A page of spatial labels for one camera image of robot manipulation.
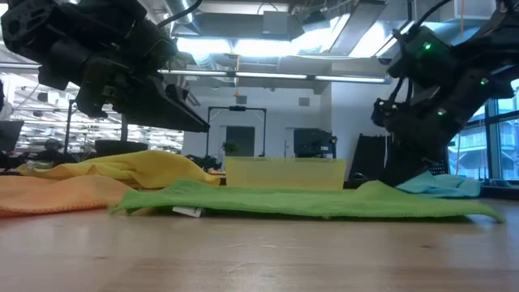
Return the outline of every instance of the translucent container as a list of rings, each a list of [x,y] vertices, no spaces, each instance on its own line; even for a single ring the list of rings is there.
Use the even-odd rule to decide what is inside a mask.
[[[325,158],[226,157],[230,187],[342,190],[346,160]]]

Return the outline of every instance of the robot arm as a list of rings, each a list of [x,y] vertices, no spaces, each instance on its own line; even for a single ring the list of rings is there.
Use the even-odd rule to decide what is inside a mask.
[[[78,109],[106,118],[104,104],[129,123],[185,131],[209,125],[184,102],[188,92],[162,86],[157,70],[178,51],[171,39],[145,19],[137,0],[8,0],[2,16],[6,47],[42,66],[41,84],[64,90],[80,86]]]
[[[396,103],[397,87],[389,100],[375,103],[374,123],[397,143],[380,178],[384,183],[396,186],[441,161],[447,144],[488,99],[514,96],[510,82],[498,74],[519,63],[519,18],[510,1],[497,6],[489,22],[457,46],[443,43],[421,22],[405,35],[396,33],[401,53],[388,73],[426,90]]]

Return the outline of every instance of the white tag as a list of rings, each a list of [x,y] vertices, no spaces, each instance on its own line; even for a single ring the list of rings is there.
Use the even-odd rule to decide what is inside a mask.
[[[173,207],[173,212],[181,213],[196,218],[200,218],[203,210],[203,208],[197,207]]]

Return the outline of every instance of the table surface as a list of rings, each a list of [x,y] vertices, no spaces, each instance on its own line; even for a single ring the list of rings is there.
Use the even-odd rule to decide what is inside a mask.
[[[507,224],[2,219],[0,291],[519,291],[519,204],[490,203]]]

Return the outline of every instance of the yellow towel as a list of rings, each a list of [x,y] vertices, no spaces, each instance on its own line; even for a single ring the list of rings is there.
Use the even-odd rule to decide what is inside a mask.
[[[220,185],[219,178],[205,173],[193,161],[157,150],[99,157],[77,164],[59,165],[51,170],[31,169],[28,165],[22,165],[17,170],[23,175],[57,180],[80,175],[103,175],[131,187],[147,189],[168,187],[178,178]]]
[[[119,203],[131,190],[124,183],[99,175],[62,181],[2,176],[0,186],[0,217],[105,208]]]

